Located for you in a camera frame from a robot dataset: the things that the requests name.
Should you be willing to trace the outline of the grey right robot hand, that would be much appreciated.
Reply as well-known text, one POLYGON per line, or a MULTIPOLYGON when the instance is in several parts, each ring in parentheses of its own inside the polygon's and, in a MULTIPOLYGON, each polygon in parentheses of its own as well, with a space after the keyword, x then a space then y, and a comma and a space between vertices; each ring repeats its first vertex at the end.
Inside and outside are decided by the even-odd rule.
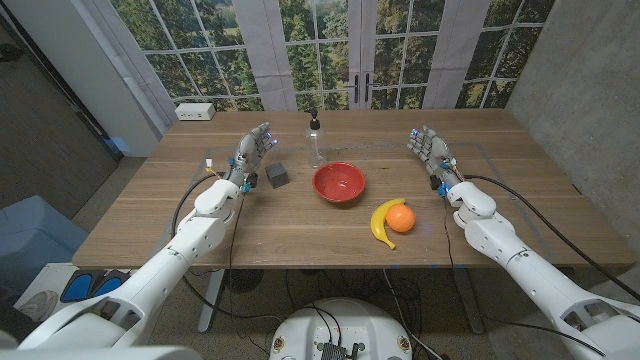
POLYGON ((430 187, 440 196, 444 197, 453 186, 465 181, 449 146, 432 128, 424 125, 421 130, 413 129, 407 147, 425 164, 430 187))

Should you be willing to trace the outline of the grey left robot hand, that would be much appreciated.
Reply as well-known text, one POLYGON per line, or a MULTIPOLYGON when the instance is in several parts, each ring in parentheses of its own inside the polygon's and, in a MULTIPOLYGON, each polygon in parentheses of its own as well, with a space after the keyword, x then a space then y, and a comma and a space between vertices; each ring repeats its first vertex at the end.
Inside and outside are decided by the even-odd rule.
POLYGON ((270 132, 270 123, 264 122, 247 132, 240 140, 224 179, 243 186, 247 178, 260 168, 265 154, 277 144, 270 132))

